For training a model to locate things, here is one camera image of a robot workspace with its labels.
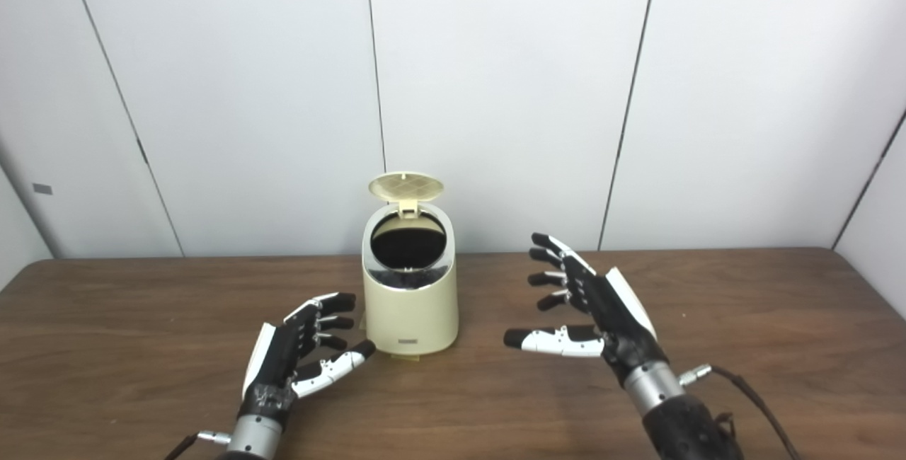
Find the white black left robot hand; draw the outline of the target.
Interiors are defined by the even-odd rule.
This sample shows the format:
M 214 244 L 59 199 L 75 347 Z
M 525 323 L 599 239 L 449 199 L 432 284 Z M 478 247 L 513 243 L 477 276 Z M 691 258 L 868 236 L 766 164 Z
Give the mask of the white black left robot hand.
M 350 330 L 357 297 L 334 292 L 308 299 L 279 325 L 264 323 L 247 364 L 238 418 L 286 425 L 297 400 L 359 369 L 375 352 L 371 340 L 350 347 L 329 330 Z

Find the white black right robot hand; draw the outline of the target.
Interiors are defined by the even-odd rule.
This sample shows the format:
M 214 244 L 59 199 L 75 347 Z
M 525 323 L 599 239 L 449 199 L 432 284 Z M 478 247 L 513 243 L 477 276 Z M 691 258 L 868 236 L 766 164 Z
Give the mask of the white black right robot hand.
M 645 364 L 668 361 L 645 309 L 616 269 L 599 274 L 557 238 L 534 232 L 531 239 L 530 258 L 556 268 L 527 278 L 533 287 L 557 287 L 537 302 L 537 308 L 550 311 L 569 305 L 593 322 L 538 330 L 509 328 L 503 335 L 505 346 L 563 357 L 601 357 L 621 388 Z

